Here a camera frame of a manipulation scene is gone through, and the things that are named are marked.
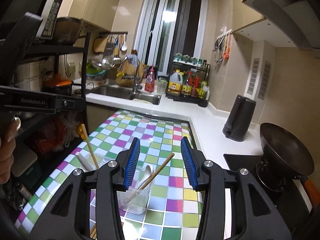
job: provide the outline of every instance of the white ladle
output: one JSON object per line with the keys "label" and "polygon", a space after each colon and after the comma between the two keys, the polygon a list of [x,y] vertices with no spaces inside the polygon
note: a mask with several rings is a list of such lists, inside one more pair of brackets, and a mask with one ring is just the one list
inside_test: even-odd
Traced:
{"label": "white ladle", "polygon": [[124,42],[123,42],[123,45],[122,45],[122,47],[121,47],[121,51],[126,51],[126,50],[128,49],[128,46],[127,46],[127,44],[125,43],[125,40],[127,39],[127,38],[126,38],[126,34],[124,34],[123,36],[124,36],[124,37],[123,37]]}
{"label": "white ladle", "polygon": [[154,173],[155,169],[151,165],[147,165],[142,180],[136,185],[135,188],[140,188]]}

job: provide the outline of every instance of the kitchen sink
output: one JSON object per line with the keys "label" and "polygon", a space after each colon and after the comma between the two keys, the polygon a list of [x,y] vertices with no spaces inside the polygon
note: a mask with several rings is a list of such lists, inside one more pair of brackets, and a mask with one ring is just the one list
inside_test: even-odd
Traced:
{"label": "kitchen sink", "polygon": [[123,98],[128,100],[144,100],[152,103],[153,105],[158,105],[161,99],[161,96],[145,94],[142,92],[133,93],[130,90],[122,89],[122,88],[114,88],[109,86],[100,86],[95,88],[91,93],[116,97],[116,98]]}

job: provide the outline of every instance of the human hand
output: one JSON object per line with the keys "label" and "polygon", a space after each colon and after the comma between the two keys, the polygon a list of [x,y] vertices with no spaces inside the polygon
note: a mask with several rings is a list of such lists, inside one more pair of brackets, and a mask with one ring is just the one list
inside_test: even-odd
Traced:
{"label": "human hand", "polygon": [[10,178],[10,170],[13,164],[13,150],[16,147],[15,136],[17,134],[17,124],[13,120],[9,124],[4,135],[4,140],[0,138],[0,184],[6,183]]}

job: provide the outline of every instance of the blue ribbed rubber pad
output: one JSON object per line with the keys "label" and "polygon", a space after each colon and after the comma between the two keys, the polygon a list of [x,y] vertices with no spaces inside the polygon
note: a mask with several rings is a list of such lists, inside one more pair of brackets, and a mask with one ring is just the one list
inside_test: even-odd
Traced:
{"label": "blue ribbed rubber pad", "polygon": [[196,176],[196,167],[193,164],[193,160],[191,158],[191,155],[185,140],[187,139],[182,138],[181,140],[181,154],[182,154],[184,166],[186,167],[189,184],[192,186],[193,190],[195,190],[196,187],[198,186],[198,181]]}
{"label": "blue ribbed rubber pad", "polygon": [[128,160],[127,167],[125,168],[125,173],[124,173],[124,187],[128,190],[129,186],[131,186],[134,173],[136,172],[137,168],[137,163],[140,155],[140,140],[137,139],[132,152],[130,153],[130,158]]}

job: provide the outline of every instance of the vent grille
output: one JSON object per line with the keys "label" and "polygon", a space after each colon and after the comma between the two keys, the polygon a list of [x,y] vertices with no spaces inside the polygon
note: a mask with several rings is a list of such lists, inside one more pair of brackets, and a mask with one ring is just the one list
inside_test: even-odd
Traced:
{"label": "vent grille", "polygon": [[258,94],[258,98],[261,100],[264,100],[264,97],[266,95],[270,73],[271,73],[271,63],[266,61],[264,65],[263,76],[262,76],[261,85],[260,85],[259,94]]}
{"label": "vent grille", "polygon": [[255,59],[253,60],[253,67],[252,67],[252,72],[251,72],[249,87],[248,87],[248,90],[247,90],[247,93],[248,93],[249,95],[252,95],[252,94],[253,94],[254,85],[256,84],[256,81],[257,81],[259,62],[260,62],[260,59],[259,59],[259,58],[255,58]]}

